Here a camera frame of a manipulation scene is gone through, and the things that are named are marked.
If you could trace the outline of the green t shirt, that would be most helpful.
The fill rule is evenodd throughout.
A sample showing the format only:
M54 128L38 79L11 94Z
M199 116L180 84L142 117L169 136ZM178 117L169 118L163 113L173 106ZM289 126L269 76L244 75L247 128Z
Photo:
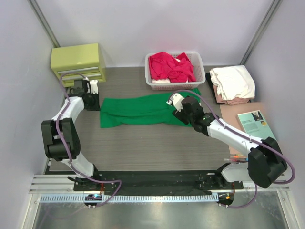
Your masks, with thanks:
M160 93L138 98L105 98L100 109L100 127L156 124L185 126L173 116L175 108L166 103L170 95Z

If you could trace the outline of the white plastic laundry basket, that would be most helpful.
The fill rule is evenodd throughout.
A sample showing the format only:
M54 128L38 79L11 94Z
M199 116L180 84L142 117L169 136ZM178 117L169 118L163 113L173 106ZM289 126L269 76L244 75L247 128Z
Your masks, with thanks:
M195 82L187 83L153 83L149 70L149 57L155 53L149 53L145 56L144 62L144 73L145 81L147 85L151 87L152 90L180 90L180 89L194 89L199 85L205 83L205 70L203 67L203 61L198 52L195 51L186 51L185 54L190 60L191 64L194 66L194 76L196 78Z

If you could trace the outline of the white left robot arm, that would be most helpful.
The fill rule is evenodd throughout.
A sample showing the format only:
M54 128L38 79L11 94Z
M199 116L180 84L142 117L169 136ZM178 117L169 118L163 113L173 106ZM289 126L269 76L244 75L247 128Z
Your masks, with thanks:
M68 166L76 178L68 177L77 188L95 191L101 186L96 166L81 152L81 143L75 121L83 110L100 109L98 81L84 78L76 80L60 111L51 119L41 123L45 155L49 159Z

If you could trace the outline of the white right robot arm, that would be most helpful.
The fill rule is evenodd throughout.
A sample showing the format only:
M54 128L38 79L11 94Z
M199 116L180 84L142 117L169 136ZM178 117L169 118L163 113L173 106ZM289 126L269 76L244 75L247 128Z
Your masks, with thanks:
M226 143L247 159L247 162L227 163L219 169L220 174L214 178L219 188L225 189L235 181L253 181L259 187L268 188L287 170L275 139L247 135L218 116L204 112L194 97L175 93L167 103L175 108L173 115L182 123Z

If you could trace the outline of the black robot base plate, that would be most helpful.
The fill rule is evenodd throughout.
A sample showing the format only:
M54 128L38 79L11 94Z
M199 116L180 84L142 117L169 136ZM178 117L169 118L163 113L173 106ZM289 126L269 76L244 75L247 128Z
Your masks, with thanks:
M99 191L112 194L121 180L118 195L128 196L169 196L195 195L212 190L243 189L242 182L229 183L215 170L178 170L178 171L104 171L99 173L99 180L110 181L99 184L86 178L72 178L75 191Z

